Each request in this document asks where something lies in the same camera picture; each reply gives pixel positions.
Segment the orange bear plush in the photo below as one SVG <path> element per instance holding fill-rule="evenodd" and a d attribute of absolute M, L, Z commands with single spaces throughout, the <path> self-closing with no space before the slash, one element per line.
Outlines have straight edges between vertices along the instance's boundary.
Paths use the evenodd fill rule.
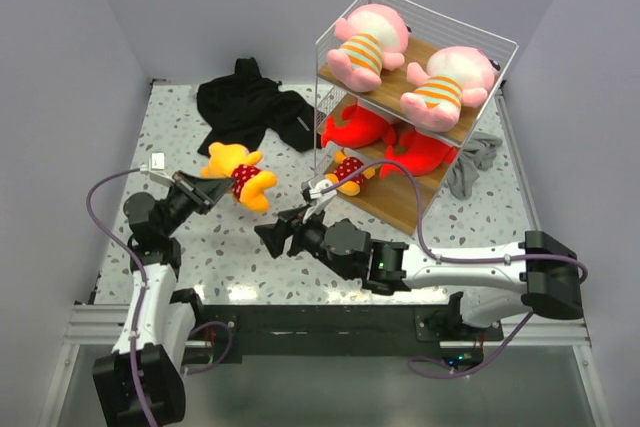
<path fill-rule="evenodd" d="M 355 156 L 348 156 L 342 150 L 334 153 L 334 168 L 325 174 L 325 178 L 332 184 L 338 184 L 349 178 L 344 184 L 338 187 L 338 191 L 346 196 L 358 195 L 367 180 L 376 174 L 375 167 L 364 169 L 362 160 Z"/>
<path fill-rule="evenodd" d="M 265 192 L 277 185 L 276 175 L 262 170 L 260 151 L 250 151 L 241 144 L 214 142 L 208 147 L 209 160 L 200 174 L 207 179 L 232 179 L 232 195 L 237 203 L 252 212 L 266 212 L 269 200 Z"/>

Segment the red shark plush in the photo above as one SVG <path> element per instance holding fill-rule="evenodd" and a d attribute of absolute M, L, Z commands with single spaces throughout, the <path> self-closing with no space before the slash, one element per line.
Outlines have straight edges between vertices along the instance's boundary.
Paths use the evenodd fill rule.
<path fill-rule="evenodd" d="M 397 140 L 396 130 L 389 118 L 357 103 L 346 106 L 339 117 L 345 122 L 342 126 L 335 123 L 334 114 L 327 117 L 321 134 L 322 147 L 333 142 L 341 147 L 357 149 L 378 140 L 391 146 Z"/>

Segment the red whale plush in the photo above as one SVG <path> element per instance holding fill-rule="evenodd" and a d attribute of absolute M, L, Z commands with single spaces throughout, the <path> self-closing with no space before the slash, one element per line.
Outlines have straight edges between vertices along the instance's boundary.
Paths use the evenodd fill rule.
<path fill-rule="evenodd" d="M 456 147 L 415 129 L 403 133 L 397 144 L 404 147 L 405 152 L 396 155 L 394 147 L 388 146 L 384 158 L 403 165 L 412 176 L 431 173 L 442 163 L 453 163 L 458 154 Z"/>

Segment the pink striped plush doll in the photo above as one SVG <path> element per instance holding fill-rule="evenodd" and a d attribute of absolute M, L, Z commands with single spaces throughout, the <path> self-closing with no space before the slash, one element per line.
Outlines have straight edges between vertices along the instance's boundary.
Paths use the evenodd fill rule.
<path fill-rule="evenodd" d="M 415 89 L 401 96 L 401 111 L 417 128 L 447 132 L 457 125 L 464 107 L 485 103 L 501 70 L 478 48 L 440 49 L 424 67 L 417 62 L 408 65 L 406 78 Z"/>
<path fill-rule="evenodd" d="M 371 92 L 382 84 L 384 70 L 405 62 L 409 28 L 401 15 L 383 4 L 366 4 L 337 20 L 334 36 L 341 41 L 327 53 L 331 74 L 348 89 Z"/>

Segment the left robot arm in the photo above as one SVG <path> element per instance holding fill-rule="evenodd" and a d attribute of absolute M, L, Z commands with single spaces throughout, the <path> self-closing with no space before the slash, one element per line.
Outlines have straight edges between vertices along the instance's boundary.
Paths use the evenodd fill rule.
<path fill-rule="evenodd" d="M 166 426 L 183 420 L 186 343 L 207 327 L 198 293 L 176 287 L 181 245 L 174 233 L 192 214 L 210 212 L 234 182 L 182 171 L 161 180 L 168 187 L 164 198 L 141 191 L 123 206 L 131 234 L 122 248 L 130 257 L 133 296 L 118 340 L 110 354 L 95 361 L 92 372 L 109 426 Z"/>

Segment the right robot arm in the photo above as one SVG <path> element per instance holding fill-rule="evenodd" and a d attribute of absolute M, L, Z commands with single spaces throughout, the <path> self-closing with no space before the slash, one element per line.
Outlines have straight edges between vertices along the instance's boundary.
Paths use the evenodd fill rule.
<path fill-rule="evenodd" d="M 459 287 L 438 322 L 459 340 L 524 313 L 552 320 L 583 316 L 585 269 L 574 251 L 543 231 L 529 230 L 520 242 L 428 253 L 417 244 L 375 239 L 347 219 L 327 226 L 324 215 L 308 207 L 282 211 L 254 231 L 272 257 L 306 252 L 377 295 Z"/>

